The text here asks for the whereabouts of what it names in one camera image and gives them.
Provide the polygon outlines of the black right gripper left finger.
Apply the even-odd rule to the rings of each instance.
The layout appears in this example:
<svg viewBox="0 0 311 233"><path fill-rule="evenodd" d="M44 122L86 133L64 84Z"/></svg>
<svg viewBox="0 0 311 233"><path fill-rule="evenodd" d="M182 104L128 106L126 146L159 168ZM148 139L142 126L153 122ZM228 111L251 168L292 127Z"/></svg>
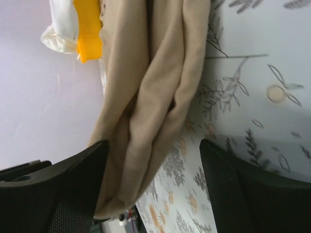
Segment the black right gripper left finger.
<svg viewBox="0 0 311 233"><path fill-rule="evenodd" d="M90 232L108 150L100 141L56 164L37 160L3 169L1 232Z"/></svg>

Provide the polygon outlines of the beige t shirt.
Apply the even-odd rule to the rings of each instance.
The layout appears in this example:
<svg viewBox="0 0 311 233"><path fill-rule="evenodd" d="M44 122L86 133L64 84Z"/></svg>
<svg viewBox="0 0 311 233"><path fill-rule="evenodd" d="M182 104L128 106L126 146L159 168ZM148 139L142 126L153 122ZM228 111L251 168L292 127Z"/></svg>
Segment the beige t shirt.
<svg viewBox="0 0 311 233"><path fill-rule="evenodd" d="M208 0L104 0L104 103L89 144L108 141L96 219L131 208L183 127L206 52Z"/></svg>

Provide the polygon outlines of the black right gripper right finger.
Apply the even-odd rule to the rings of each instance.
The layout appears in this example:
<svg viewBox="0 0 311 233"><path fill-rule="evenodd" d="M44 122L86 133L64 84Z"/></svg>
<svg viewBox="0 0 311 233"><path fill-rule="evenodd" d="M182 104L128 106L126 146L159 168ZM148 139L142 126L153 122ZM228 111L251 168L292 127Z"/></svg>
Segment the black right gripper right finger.
<svg viewBox="0 0 311 233"><path fill-rule="evenodd" d="M200 155L219 233L309 233L311 185L276 175L203 139Z"/></svg>

